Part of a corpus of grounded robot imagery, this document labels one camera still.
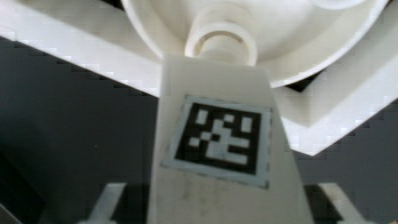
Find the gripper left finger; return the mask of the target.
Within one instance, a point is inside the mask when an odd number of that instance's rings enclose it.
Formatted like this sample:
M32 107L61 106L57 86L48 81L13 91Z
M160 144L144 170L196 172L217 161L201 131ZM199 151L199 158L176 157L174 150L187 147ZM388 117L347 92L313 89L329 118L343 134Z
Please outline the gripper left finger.
M125 183L109 183L105 185L89 218L78 221L77 224L117 224L117 221L112 219L112 215L116 212L125 187Z

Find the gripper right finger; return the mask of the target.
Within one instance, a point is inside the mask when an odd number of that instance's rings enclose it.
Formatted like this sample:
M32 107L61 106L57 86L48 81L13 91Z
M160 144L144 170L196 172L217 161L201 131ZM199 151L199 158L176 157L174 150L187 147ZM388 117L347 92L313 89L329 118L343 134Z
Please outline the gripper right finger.
M320 183L318 186L341 216L338 224L377 224L361 215L340 185L336 183Z

